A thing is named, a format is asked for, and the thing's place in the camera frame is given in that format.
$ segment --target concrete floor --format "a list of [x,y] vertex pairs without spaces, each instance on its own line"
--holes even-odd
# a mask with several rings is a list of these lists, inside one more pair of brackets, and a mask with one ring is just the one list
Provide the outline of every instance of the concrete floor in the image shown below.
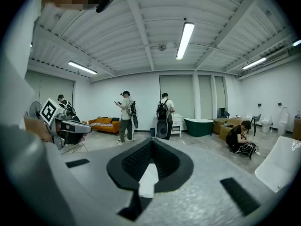
[[[136,132],[134,134],[135,141],[141,142],[144,139],[148,138],[150,133],[142,133]],[[277,132],[273,131],[272,133],[266,134],[261,132],[261,128],[257,128],[256,136],[253,136],[253,131],[250,130],[249,139],[253,140],[253,142],[259,147],[260,156],[267,156],[274,144],[276,143],[278,136]],[[118,146],[117,140],[118,136],[115,136],[111,133],[98,132],[93,131],[86,137],[86,140],[83,143],[80,143],[79,146],[73,147],[65,147],[61,150],[62,154],[65,153],[82,153],[86,151],[94,151],[100,150],[107,147]],[[171,135],[171,141],[177,141],[183,143],[185,145],[192,145],[197,148],[203,148],[210,151],[213,151],[227,159],[229,159],[234,164],[240,166],[245,171],[253,174],[256,168],[263,162],[265,158],[254,155],[252,160],[250,160],[247,156],[242,154],[234,154],[229,151],[229,148],[225,141],[221,140],[217,134],[212,134],[211,136],[204,137],[192,137],[187,132],[182,133],[182,137],[179,135]]]

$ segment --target light fixture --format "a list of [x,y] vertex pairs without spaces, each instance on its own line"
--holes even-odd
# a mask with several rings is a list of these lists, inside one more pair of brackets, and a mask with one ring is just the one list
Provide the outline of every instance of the light fixture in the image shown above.
[[180,42],[180,46],[179,46],[179,50],[178,50],[178,53],[177,53],[176,60],[183,59],[185,50],[187,48],[188,42],[189,42],[190,37],[191,37],[192,32],[193,32],[193,29],[194,29],[194,24],[193,23],[188,23],[188,22],[184,23],[181,42]]
[[78,68],[78,69],[84,70],[84,71],[89,72],[89,73],[92,73],[92,74],[97,74],[96,71],[90,70],[90,69],[88,69],[88,68],[86,68],[86,67],[84,67],[84,66],[82,66],[82,65],[79,65],[79,64],[73,62],[73,61],[69,61],[68,65],[74,66],[74,67],[76,67],[76,68]]
[[295,43],[293,43],[293,46],[297,46],[298,44],[301,43],[301,40],[296,41]]
[[267,59],[266,58],[261,58],[261,59],[255,61],[255,62],[253,62],[253,63],[251,63],[249,65],[246,65],[245,67],[243,67],[243,70],[246,70],[246,69],[251,68],[251,67],[253,67],[253,66],[257,65],[257,64],[260,64],[261,62],[263,62],[265,60],[267,60]]

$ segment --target white t-shirt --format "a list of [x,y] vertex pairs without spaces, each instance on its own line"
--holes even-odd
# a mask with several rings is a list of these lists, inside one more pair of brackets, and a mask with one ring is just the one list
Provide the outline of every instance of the white t-shirt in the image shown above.
[[26,82],[34,22],[40,16],[42,0],[26,0],[12,20],[0,47],[0,124],[25,128],[23,116],[29,110],[34,90]]
[[125,109],[121,109],[121,119],[123,120],[130,120],[131,119],[131,115],[129,113],[127,113],[127,107],[130,104],[131,100],[129,98],[124,98],[122,100],[121,105],[125,106]]
[[[167,100],[167,99],[161,99],[161,103],[164,104],[166,100]],[[169,100],[166,102],[166,105],[167,105],[167,107],[168,107],[169,113],[171,113],[171,108],[174,107],[173,101],[169,99]]]

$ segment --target toilet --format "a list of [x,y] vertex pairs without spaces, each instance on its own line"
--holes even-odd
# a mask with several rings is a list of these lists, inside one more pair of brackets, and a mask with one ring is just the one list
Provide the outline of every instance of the toilet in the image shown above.
[[272,123],[272,117],[268,118],[268,116],[264,116],[263,120],[261,121],[262,132],[268,132],[271,123]]
[[288,122],[288,109],[287,107],[283,107],[280,114],[280,121],[278,124],[278,136],[283,136],[285,134],[286,125]]

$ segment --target white panel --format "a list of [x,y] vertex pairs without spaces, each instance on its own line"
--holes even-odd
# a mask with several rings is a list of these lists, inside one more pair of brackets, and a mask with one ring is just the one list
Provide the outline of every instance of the white panel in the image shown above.
[[222,77],[215,77],[217,108],[226,108],[225,88]]
[[40,85],[41,85],[42,75],[27,71],[25,75],[25,80],[30,85],[30,87],[34,90],[34,97],[32,98],[32,102],[34,101],[40,102]]
[[58,95],[62,94],[72,104],[73,85],[73,81],[43,75],[40,87],[40,103],[43,106],[48,98],[57,101]]
[[194,118],[192,76],[160,76],[160,91],[174,102],[176,113],[183,118]]
[[199,76],[198,82],[201,97],[201,119],[212,119],[213,103],[210,76]]

